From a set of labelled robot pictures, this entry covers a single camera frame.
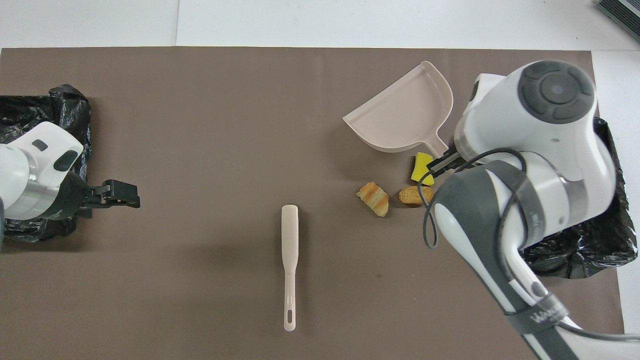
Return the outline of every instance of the dustpan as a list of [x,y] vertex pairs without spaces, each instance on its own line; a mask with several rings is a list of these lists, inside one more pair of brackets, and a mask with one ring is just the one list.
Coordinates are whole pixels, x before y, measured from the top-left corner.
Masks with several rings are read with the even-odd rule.
[[401,152],[423,143],[439,158],[449,148],[438,129],[453,108],[453,92],[440,71],[423,61],[343,117],[374,149]]

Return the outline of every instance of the white tabletop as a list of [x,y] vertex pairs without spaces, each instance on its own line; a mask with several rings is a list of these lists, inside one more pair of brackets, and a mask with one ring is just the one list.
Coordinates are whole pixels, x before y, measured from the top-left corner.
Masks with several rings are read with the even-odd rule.
[[[640,224],[640,43],[592,0],[0,2],[0,51],[173,45],[593,51],[600,115],[609,121],[630,213]],[[640,261],[619,268],[618,280],[625,331],[640,333]]]

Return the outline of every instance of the sponge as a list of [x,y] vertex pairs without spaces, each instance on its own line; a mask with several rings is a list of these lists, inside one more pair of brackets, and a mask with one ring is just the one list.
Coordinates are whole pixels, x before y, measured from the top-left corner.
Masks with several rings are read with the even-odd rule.
[[[413,166],[413,173],[411,174],[411,180],[420,181],[424,174],[429,171],[427,164],[433,161],[433,157],[429,154],[425,154],[424,152],[418,152],[415,155],[415,165]],[[422,182],[424,185],[433,185],[433,176],[429,175]]]

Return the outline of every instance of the trash bag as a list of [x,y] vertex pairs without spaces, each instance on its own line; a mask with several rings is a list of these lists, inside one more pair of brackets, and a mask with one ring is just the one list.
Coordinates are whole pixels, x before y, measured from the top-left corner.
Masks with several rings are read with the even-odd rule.
[[[89,100],[68,84],[51,89],[49,95],[0,96],[0,143],[10,143],[44,121],[67,130],[84,145],[84,151],[71,171],[86,183],[87,161],[92,155]],[[7,219],[4,238],[28,242],[47,240],[72,233],[76,224],[77,217],[65,220]]]
[[624,265],[637,257],[637,240],[629,216],[625,180],[607,122],[594,118],[593,129],[611,153],[616,191],[601,215],[547,236],[524,249],[522,257],[540,276],[582,279],[605,268]]

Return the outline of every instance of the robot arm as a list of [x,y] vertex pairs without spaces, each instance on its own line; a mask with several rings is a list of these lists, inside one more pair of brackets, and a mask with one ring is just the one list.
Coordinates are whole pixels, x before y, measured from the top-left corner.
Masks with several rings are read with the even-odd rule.
[[134,185],[107,180],[102,186],[89,187],[69,171],[82,151],[81,143],[50,122],[35,126],[9,144],[0,144],[3,224],[5,217],[59,220],[91,217],[93,208],[140,207]]
[[474,93],[454,136],[462,158],[508,147],[525,162],[492,154],[451,176],[432,204],[437,227],[539,358],[637,358],[640,337],[580,329],[518,253],[611,202],[611,157],[591,128],[593,84],[569,64],[540,61],[483,74]]

